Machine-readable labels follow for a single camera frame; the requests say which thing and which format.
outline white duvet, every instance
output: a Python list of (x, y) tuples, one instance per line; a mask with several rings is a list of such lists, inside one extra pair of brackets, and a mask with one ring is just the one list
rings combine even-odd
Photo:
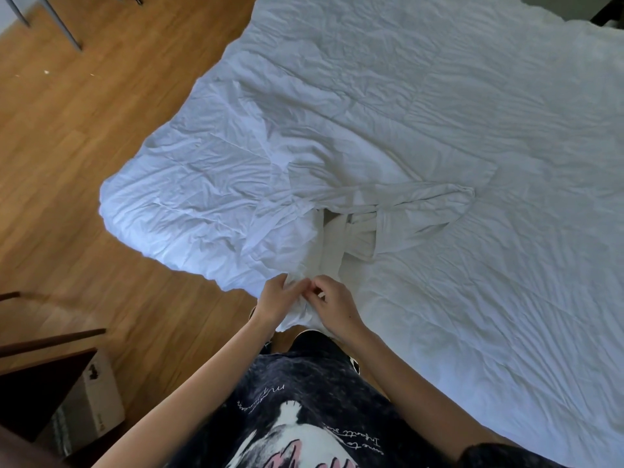
[(255, 295), (352, 214), (338, 274), (394, 350), (526, 448), (624, 466), (624, 32), (517, 0), (258, 0), (101, 203), (122, 242)]

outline cartoon animal graphic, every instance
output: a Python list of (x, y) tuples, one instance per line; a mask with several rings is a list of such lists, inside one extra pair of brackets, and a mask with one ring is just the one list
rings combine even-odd
[(343, 443), (325, 428), (298, 424), (301, 404), (283, 402), (265, 437), (243, 441), (226, 468), (357, 468)]

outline person's left hand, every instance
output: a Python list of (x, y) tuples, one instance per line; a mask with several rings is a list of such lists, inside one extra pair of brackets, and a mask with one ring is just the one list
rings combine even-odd
[(310, 279), (305, 278), (284, 287), (286, 277), (287, 274), (281, 274), (265, 283), (250, 321), (261, 323), (275, 331), (284, 320), (297, 298), (310, 286)]

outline shirt sleeve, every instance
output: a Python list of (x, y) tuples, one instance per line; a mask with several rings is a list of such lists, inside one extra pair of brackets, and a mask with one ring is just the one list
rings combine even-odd
[(456, 468), (565, 468), (524, 448), (481, 444), (465, 449)]

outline forearm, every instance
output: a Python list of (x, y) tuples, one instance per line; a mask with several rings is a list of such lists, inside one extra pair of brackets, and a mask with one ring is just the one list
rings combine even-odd
[(362, 328), (345, 342), (370, 370), (401, 417), (425, 440), (456, 461), (472, 445), (497, 442), (493, 434)]
[(254, 320), (131, 428), (94, 468), (160, 467), (234, 390), (272, 330)]

